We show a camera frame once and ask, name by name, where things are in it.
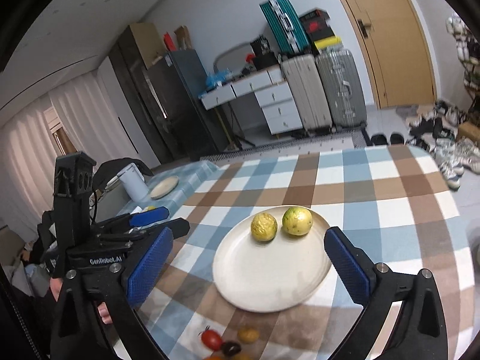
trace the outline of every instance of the gray suitcase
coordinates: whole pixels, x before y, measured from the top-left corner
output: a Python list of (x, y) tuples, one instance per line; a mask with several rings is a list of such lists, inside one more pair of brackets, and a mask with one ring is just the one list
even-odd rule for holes
[(316, 57), (316, 64), (337, 128), (366, 126), (365, 100), (350, 50), (320, 54)]
[(313, 55), (300, 55), (282, 62), (298, 113), (307, 131), (332, 127), (332, 116)]

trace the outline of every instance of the checkered tablecloth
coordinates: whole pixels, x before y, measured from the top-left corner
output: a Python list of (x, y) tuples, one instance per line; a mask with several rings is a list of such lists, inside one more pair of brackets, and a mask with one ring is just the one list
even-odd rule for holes
[[(206, 326), (235, 339), (253, 326), (252, 359), (327, 359), (361, 309), (334, 269), (303, 304), (258, 314), (236, 309), (217, 292), (212, 261), (239, 221), (268, 207), (303, 205), (338, 226), (374, 262), (397, 272), (435, 276), (445, 312), (449, 358), (470, 343), (474, 276), (465, 223), (437, 166), (421, 149), (373, 147), (234, 163), (220, 168), (174, 214), (188, 236), (174, 242), (162, 276), (140, 314), (171, 360), (211, 354), (198, 334)], [(381, 353), (399, 305), (394, 304), (371, 356)]]
[(136, 207), (143, 209), (148, 206), (153, 206), (156, 208), (167, 207), (170, 211), (171, 217), (172, 214), (178, 211), (179, 207), (181, 207), (185, 201), (193, 195), (195, 190), (205, 180), (210, 179), (217, 170), (218, 167), (214, 163), (209, 161), (198, 161), (159, 173), (148, 180), (147, 186), (149, 192), (151, 192), (160, 181), (171, 176), (178, 176), (178, 184), (174, 190), (160, 199), (150, 198), (149, 193), (141, 202), (130, 200), (125, 207), (121, 209), (118, 215), (132, 212)]

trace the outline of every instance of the drawer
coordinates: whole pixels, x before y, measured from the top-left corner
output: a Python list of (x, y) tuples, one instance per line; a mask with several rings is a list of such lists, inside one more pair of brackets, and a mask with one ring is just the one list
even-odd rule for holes
[(297, 105), (293, 99), (281, 102), (279, 104), (267, 105), (262, 108), (265, 119), (273, 119), (278, 116), (298, 115)]
[(208, 92), (203, 98), (202, 103), (205, 109), (214, 108), (217, 105), (226, 103), (235, 98), (231, 85), (225, 85), (214, 91)]
[(300, 120), (298, 113), (296, 115), (277, 116), (273, 119), (268, 119), (267, 123), (272, 135), (303, 128), (302, 121)]
[(261, 91), (256, 91), (255, 97), (257, 98), (260, 107), (265, 107), (266, 105), (290, 100), (293, 96), (292, 92), (290, 91), (289, 84), (285, 82), (280, 85), (270, 86), (269, 88)]
[(284, 81), (282, 70), (279, 67), (269, 70), (268, 75), (270, 76), (270, 80), (272, 80), (272, 84), (278, 84)]
[(240, 97), (270, 85), (272, 85), (272, 81), (270, 81), (268, 72), (265, 71), (263, 73), (251, 74), (250, 76), (232, 84), (232, 87), (237, 97)]

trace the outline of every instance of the person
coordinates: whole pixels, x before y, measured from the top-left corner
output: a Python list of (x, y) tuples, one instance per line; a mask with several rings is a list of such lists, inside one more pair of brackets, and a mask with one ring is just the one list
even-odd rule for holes
[[(55, 301), (58, 302), (60, 290), (62, 289), (63, 281), (60, 278), (51, 278), (50, 279), (50, 290), (52, 291), (52, 295), (55, 298)], [(105, 302), (102, 302), (98, 307), (98, 313), (100, 317), (102, 317), (102, 322), (105, 325), (109, 325), (112, 323), (112, 318), (110, 317), (109, 310), (107, 309), (107, 305)]]

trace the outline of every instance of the curtain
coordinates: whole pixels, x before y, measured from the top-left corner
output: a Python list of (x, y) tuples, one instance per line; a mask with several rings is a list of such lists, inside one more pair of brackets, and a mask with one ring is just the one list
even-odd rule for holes
[(52, 89), (49, 97), (71, 142), (97, 161), (95, 169), (105, 161), (139, 158), (92, 72)]
[(58, 149), (45, 118), (48, 96), (22, 109), (0, 132), (0, 216), (25, 242), (38, 238), (42, 213), (51, 210)]

